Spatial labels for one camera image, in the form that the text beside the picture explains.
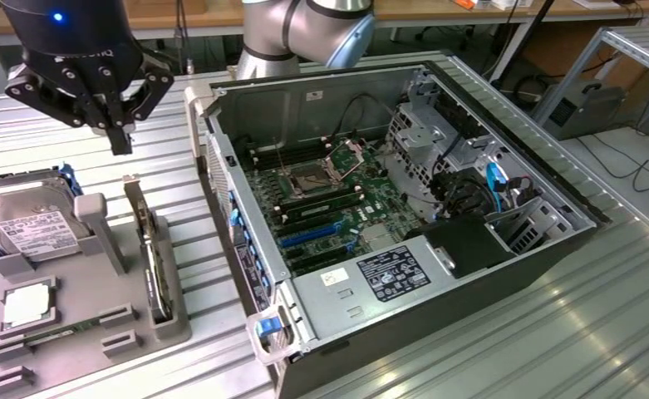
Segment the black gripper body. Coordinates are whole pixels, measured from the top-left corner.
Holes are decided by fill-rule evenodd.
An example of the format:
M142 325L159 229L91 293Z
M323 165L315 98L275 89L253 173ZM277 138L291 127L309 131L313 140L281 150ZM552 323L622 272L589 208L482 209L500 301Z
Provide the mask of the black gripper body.
M2 1L23 45L19 70L75 95L71 68L92 96L119 96L142 65L122 1Z

